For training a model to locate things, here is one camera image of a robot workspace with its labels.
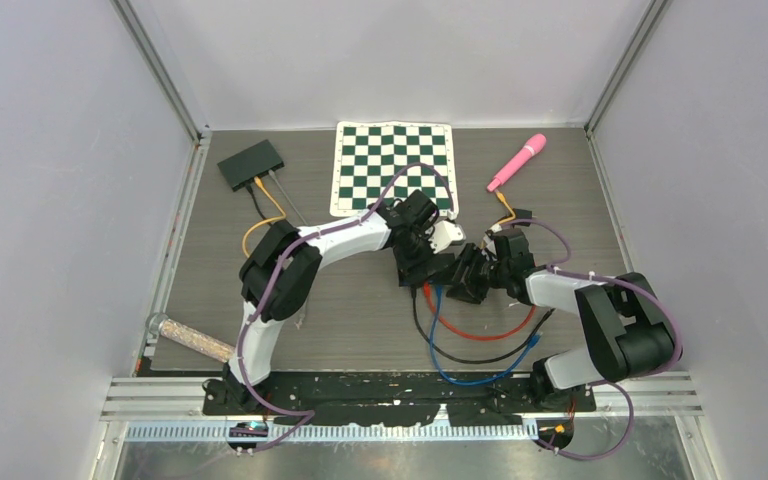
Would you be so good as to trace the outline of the ribbed black network switch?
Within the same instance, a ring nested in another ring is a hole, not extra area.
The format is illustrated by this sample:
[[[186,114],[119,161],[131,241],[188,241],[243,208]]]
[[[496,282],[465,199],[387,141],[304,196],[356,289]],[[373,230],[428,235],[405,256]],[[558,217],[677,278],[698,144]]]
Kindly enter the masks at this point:
[[[455,263],[456,255],[453,253],[434,254],[414,263],[404,259],[397,259],[398,285],[418,288],[436,275],[449,269]]]

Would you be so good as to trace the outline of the black power adapter with cord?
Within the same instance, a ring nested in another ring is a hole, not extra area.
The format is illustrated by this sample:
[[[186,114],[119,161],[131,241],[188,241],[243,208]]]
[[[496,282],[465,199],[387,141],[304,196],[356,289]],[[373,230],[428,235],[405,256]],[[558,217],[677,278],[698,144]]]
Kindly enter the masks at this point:
[[[509,211],[506,216],[503,216],[502,218],[500,218],[496,223],[500,223],[507,226],[507,224],[509,224],[514,220],[531,219],[531,218],[532,218],[532,212],[530,210],[513,209]]]

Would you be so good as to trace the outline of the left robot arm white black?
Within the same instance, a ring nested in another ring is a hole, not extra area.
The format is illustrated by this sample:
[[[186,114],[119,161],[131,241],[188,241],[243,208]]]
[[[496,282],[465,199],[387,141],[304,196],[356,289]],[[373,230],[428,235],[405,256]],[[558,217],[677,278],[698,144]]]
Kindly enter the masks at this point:
[[[463,238],[461,227],[441,216],[420,191],[393,204],[379,200],[353,216],[322,225],[274,223],[239,271],[243,322],[220,378],[203,385],[204,414],[253,414],[265,405],[262,382],[272,372],[284,322],[304,306],[323,268],[389,249],[399,278],[418,285],[453,262],[446,250]]]

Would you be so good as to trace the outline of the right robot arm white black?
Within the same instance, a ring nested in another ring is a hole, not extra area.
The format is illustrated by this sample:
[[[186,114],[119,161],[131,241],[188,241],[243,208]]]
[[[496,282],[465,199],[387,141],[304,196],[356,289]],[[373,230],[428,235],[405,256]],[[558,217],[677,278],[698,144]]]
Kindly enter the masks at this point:
[[[439,275],[449,297],[479,304],[492,289],[523,304],[574,314],[584,346],[536,361],[526,390],[544,410],[556,410],[571,391],[664,371],[682,354],[680,337],[647,278],[579,274],[540,265],[523,231],[501,230],[490,249],[465,245]]]

